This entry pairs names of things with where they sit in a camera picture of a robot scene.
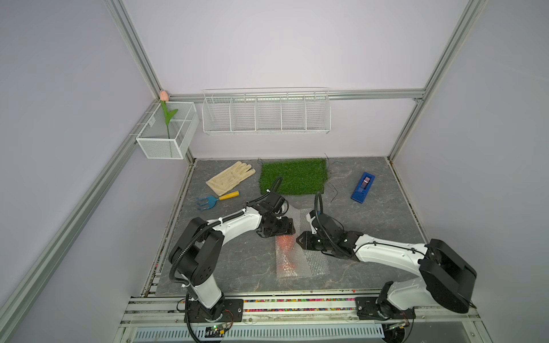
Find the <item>red plastic wine glass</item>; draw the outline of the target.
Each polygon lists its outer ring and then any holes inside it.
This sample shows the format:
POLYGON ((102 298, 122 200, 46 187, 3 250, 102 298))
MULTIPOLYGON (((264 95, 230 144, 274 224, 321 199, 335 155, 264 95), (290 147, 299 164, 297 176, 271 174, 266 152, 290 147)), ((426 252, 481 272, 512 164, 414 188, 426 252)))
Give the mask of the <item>red plastic wine glass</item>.
POLYGON ((280 278, 299 277, 300 262, 296 253, 295 237, 279 236, 276 239, 277 275, 280 278))

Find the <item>clear bubble wrap sheet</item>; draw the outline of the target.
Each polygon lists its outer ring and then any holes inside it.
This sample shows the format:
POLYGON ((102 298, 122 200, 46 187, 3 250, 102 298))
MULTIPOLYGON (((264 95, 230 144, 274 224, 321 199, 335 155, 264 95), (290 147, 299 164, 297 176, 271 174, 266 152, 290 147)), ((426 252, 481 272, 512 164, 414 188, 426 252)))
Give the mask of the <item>clear bubble wrap sheet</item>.
MULTIPOLYGON (((307 210, 299 210, 294 207, 290 207, 285 214, 294 220, 295 233, 293 236, 295 237, 295 242, 297 237, 310 229, 310 224, 306 220, 307 214, 307 210)), ((300 276, 280 278, 277 275, 279 280, 311 278, 325 275, 329 272, 327 256, 318 251, 303 250, 297 243, 295 248, 300 262, 300 276)))

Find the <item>blue tape dispenser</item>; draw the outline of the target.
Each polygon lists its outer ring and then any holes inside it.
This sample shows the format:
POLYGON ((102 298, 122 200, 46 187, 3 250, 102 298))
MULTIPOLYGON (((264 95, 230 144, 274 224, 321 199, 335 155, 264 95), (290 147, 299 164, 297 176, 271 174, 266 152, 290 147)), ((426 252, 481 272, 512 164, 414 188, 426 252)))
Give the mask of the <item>blue tape dispenser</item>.
POLYGON ((365 201, 374 180, 375 180, 375 176, 373 174, 364 172, 353 194, 350 197, 351 200, 362 204, 365 201))

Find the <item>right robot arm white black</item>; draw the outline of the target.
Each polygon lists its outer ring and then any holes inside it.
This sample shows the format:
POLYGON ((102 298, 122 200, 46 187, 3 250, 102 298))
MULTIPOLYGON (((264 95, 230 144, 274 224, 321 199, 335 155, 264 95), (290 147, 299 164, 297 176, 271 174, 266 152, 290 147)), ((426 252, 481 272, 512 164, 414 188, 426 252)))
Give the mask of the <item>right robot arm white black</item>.
POLYGON ((383 264, 414 274, 408 281, 386 282, 377 299, 359 304, 357 315, 361 319, 397 319, 416 307, 440 305, 458 314, 472 308, 477 272, 444 241, 401 243, 347 231, 324 212, 321 194, 316 194, 307 221, 311 230, 296 239, 304 250, 320 251, 341 260, 383 264))

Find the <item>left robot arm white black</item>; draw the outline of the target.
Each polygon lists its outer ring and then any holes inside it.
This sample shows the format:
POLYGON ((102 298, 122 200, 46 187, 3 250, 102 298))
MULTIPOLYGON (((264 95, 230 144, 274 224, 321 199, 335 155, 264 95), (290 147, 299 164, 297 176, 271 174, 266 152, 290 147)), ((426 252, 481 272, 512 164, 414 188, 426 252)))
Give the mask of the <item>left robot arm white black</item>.
POLYGON ((246 203, 230 215, 215 220, 192 219, 172 248, 168 273, 172 283, 186 289, 185 309, 191 301, 197 313, 209 322, 219 320, 225 312, 224 294, 213 276, 224 244, 247 232, 261 238, 291 236, 293 220, 285 214, 288 201, 277 193, 283 178, 277 177, 266 194, 246 203))

